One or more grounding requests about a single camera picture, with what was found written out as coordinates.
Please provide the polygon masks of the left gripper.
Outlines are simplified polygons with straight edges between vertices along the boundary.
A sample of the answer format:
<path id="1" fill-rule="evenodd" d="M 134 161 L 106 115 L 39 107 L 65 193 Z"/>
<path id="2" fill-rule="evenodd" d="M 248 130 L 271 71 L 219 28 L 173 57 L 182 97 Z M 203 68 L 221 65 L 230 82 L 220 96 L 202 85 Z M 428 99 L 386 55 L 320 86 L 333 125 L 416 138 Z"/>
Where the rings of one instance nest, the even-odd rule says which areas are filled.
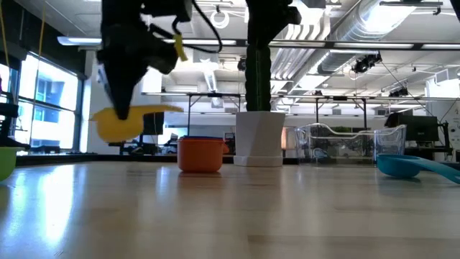
<path id="1" fill-rule="evenodd" d="M 126 120 L 134 87 L 147 67 L 170 73 L 178 61 L 173 44 L 162 40 L 172 35 L 146 23 L 142 15 L 155 0 L 102 0 L 101 39 L 98 76 L 116 116 Z"/>

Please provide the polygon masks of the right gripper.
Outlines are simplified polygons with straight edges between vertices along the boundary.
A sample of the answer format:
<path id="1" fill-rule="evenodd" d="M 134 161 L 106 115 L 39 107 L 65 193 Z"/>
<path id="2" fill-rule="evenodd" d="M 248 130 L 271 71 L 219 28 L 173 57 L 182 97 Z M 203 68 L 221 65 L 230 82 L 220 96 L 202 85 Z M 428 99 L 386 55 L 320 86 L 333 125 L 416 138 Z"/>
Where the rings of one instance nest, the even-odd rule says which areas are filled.
<path id="1" fill-rule="evenodd" d="M 302 17 L 298 8 L 292 6 L 293 0 L 246 0 L 249 10 L 249 24 L 268 22 L 300 24 Z M 276 38 L 284 30 L 284 27 L 262 26 L 248 29 L 248 45 L 265 46 Z"/>

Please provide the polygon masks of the yellow measuring cup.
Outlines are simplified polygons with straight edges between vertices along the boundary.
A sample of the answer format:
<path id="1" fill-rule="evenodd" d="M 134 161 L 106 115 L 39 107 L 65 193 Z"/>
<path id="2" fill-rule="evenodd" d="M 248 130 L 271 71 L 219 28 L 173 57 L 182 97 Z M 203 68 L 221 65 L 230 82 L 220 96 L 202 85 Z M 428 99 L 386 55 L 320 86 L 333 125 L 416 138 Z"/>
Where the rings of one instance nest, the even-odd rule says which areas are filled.
<path id="1" fill-rule="evenodd" d="M 104 142 L 123 142 L 143 132 L 144 115 L 159 112 L 183 112 L 183 108 L 166 104 L 131 106 L 126 119 L 119 119 L 114 108 L 104 108 L 93 114 L 90 121 L 96 123 L 98 136 Z"/>

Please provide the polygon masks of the blue measuring cup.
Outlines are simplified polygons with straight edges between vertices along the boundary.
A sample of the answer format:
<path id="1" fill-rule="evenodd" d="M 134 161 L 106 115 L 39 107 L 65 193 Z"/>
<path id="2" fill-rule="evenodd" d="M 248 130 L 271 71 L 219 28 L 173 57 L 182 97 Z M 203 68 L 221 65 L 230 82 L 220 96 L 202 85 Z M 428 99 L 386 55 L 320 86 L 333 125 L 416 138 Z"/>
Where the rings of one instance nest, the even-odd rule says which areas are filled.
<path id="1" fill-rule="evenodd" d="M 208 137 L 208 136 L 182 136 L 181 140 L 210 140 L 210 141 L 222 141 L 222 137 Z"/>

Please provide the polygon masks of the orange-red measuring cup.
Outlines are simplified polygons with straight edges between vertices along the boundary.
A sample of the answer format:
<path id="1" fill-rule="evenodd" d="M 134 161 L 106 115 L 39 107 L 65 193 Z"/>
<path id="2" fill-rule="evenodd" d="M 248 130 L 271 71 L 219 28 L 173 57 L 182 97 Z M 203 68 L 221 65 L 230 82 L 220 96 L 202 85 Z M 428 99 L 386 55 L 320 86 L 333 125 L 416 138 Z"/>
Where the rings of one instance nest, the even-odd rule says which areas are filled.
<path id="1" fill-rule="evenodd" d="M 229 151 L 224 140 L 178 140 L 178 167 L 183 172 L 214 173 Z"/>

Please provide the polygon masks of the green measuring cup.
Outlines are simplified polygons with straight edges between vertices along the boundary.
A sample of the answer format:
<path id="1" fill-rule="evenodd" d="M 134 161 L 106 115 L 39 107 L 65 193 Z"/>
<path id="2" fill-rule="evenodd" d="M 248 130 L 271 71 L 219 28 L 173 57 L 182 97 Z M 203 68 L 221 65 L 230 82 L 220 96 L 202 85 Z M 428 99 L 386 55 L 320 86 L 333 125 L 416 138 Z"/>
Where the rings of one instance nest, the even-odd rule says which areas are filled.
<path id="1" fill-rule="evenodd" d="M 18 147 L 0 147 L 0 182 L 6 180 L 16 167 Z"/>

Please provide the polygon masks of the teal measuring cup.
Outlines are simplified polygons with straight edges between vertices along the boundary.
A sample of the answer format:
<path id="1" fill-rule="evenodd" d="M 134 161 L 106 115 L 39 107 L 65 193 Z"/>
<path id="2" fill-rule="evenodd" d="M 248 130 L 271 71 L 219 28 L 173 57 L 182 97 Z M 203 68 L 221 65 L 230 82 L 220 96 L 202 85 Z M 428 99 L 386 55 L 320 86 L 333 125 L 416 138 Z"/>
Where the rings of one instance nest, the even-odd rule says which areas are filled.
<path id="1" fill-rule="evenodd" d="M 444 163 L 410 155 L 377 155 L 378 169 L 394 178 L 415 178 L 421 171 L 431 171 L 460 184 L 460 170 Z"/>

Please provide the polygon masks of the clear plastic basket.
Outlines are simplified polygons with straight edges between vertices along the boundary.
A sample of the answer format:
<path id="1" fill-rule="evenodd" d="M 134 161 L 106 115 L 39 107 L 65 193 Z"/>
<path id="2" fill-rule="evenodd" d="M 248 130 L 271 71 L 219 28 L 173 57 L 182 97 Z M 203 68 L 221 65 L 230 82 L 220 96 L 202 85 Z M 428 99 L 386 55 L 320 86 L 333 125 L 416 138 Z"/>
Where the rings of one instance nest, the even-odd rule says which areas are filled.
<path id="1" fill-rule="evenodd" d="M 405 125 L 370 130 L 313 123 L 295 129 L 300 164 L 372 167 L 380 154 L 402 155 L 405 140 Z"/>

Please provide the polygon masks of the green cactus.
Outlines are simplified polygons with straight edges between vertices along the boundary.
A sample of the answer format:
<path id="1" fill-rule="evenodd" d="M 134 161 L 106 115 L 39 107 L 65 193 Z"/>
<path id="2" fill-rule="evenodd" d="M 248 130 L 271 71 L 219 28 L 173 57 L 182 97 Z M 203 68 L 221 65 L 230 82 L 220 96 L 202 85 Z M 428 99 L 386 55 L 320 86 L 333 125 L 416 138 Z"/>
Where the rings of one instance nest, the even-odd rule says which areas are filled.
<path id="1" fill-rule="evenodd" d="M 245 70 L 245 99 L 248 112 L 271 110 L 271 65 L 270 48 L 256 45 L 247 47 Z"/>

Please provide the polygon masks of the small black background monitor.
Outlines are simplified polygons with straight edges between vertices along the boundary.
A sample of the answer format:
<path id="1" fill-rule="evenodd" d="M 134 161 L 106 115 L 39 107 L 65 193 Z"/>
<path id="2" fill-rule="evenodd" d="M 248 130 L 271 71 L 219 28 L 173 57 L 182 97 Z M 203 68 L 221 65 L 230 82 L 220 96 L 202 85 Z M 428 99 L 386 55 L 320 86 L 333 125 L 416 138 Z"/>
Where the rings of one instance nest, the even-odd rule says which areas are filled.
<path id="1" fill-rule="evenodd" d="M 145 114 L 143 116 L 143 135 L 161 135 L 163 133 L 165 115 L 163 112 Z"/>

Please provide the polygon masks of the long ceiling light strip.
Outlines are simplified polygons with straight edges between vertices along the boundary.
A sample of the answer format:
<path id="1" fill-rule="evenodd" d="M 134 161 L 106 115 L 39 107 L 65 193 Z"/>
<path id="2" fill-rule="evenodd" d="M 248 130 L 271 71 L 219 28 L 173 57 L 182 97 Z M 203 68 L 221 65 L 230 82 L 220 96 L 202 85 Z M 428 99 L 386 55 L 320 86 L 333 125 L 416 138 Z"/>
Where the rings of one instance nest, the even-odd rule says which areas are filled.
<path id="1" fill-rule="evenodd" d="M 66 46 L 98 46 L 100 38 L 90 37 L 57 37 L 61 45 Z M 184 39 L 184 45 L 219 46 L 218 40 Z M 246 40 L 221 40 L 223 47 L 246 47 Z M 415 51 L 457 51 L 460 43 L 455 42 L 343 42 L 320 40 L 273 40 L 270 47 L 311 48 L 311 49 L 366 49 L 366 50 L 415 50 Z"/>

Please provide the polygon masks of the large window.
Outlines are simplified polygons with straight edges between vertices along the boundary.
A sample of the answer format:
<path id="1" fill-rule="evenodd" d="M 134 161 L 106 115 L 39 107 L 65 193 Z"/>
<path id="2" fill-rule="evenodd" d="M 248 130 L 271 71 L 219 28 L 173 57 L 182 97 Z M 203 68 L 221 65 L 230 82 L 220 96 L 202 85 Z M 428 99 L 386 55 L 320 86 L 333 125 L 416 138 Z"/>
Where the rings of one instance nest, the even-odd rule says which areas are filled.
<path id="1" fill-rule="evenodd" d="M 74 146 L 81 81 L 29 54 L 17 69 L 0 62 L 0 103 L 18 106 L 7 136 L 31 147 Z"/>

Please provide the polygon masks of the white hexagonal plant pot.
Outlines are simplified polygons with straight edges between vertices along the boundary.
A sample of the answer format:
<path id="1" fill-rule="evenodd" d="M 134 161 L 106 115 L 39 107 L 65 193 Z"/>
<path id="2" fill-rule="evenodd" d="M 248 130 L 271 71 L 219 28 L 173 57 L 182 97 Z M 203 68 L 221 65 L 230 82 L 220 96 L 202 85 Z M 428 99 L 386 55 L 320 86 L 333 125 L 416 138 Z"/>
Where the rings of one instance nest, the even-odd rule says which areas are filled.
<path id="1" fill-rule="evenodd" d="M 285 114 L 239 112 L 236 114 L 236 155 L 234 165 L 281 167 L 281 135 Z"/>

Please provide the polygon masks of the black hanging ceiling device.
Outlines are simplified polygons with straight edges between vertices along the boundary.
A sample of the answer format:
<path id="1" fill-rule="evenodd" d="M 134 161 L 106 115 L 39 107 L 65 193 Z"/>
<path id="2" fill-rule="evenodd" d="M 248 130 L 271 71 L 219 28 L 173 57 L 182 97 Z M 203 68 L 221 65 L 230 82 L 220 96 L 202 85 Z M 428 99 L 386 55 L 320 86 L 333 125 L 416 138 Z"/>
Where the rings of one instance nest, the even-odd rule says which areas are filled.
<path id="1" fill-rule="evenodd" d="M 377 54 L 365 55 L 363 58 L 358 58 L 351 70 L 354 73 L 366 73 L 370 68 L 373 68 L 377 63 L 382 62 L 380 52 Z"/>

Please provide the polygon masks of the black computer monitor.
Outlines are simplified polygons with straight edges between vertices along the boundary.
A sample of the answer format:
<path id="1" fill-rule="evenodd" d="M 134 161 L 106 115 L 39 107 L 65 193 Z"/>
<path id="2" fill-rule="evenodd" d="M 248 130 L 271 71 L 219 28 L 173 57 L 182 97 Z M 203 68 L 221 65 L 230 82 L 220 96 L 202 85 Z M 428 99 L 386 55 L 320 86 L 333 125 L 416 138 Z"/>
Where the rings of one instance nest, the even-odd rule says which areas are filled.
<path id="1" fill-rule="evenodd" d="M 436 117 L 404 115 L 392 113 L 387 117 L 385 126 L 389 128 L 406 126 L 407 141 L 435 142 L 439 140 Z"/>

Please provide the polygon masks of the black background table frame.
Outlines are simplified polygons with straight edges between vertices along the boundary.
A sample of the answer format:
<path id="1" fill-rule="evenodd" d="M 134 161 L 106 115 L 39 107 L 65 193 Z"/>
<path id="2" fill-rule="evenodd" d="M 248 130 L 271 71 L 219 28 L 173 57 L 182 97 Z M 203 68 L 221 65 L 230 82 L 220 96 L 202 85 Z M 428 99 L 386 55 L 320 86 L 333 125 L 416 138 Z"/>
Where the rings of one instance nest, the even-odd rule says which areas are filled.
<path id="1" fill-rule="evenodd" d="M 328 101 L 344 103 L 347 101 L 354 102 L 363 111 L 363 123 L 367 128 L 367 98 L 363 96 L 316 96 L 315 98 L 315 115 L 316 122 L 319 122 L 319 109 Z"/>
<path id="2" fill-rule="evenodd" d="M 231 94 L 231 93 L 218 93 L 218 92 L 208 92 L 208 93 L 186 93 L 186 96 L 188 97 L 188 124 L 187 124 L 187 135 L 190 134 L 190 119 L 191 119 L 191 108 L 192 106 L 203 96 L 208 97 L 208 98 L 229 98 L 231 101 L 234 100 L 234 98 L 238 99 L 238 103 L 234 102 L 235 106 L 237 107 L 238 111 L 241 111 L 241 104 L 242 104 L 242 95 L 241 94 Z M 198 98 L 192 102 L 192 98 L 194 96 L 197 96 Z"/>

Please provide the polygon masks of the silver ventilation duct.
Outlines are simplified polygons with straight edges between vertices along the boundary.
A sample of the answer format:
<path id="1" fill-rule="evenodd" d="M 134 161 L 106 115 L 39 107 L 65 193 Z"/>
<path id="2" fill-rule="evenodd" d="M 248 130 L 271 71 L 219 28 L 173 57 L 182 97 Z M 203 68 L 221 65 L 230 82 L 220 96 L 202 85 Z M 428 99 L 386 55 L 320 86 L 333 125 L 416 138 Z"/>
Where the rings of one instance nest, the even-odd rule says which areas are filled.
<path id="1" fill-rule="evenodd" d="M 332 41 L 380 41 L 415 11 L 415 6 L 385 6 L 381 1 L 400 0 L 361 0 L 351 14 L 331 33 Z M 328 50 L 321 54 L 317 70 L 320 74 L 332 74 L 343 68 L 357 54 L 333 53 Z"/>

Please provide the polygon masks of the black aluminium table frame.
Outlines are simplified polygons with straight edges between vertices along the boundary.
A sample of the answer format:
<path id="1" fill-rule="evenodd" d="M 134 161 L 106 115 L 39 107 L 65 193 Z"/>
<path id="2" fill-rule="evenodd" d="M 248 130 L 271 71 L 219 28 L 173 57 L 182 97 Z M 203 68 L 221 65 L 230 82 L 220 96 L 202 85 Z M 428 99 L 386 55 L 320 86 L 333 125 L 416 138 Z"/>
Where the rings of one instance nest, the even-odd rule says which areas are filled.
<path id="1" fill-rule="evenodd" d="M 34 165 L 53 165 L 53 164 L 71 164 L 71 163 L 89 163 L 89 162 L 146 162 L 146 163 L 176 163 L 176 156 L 153 156 L 153 155 L 97 155 L 97 154 L 51 154 L 51 155 L 23 155 L 17 156 L 16 166 L 34 166 Z M 224 156 L 223 164 L 233 164 L 233 156 Z M 283 165 L 298 165 L 307 163 L 297 158 L 283 158 Z M 364 160 L 330 160 L 320 162 L 321 164 L 331 165 L 374 165 L 373 159 Z M 460 170 L 460 163 L 441 162 Z"/>

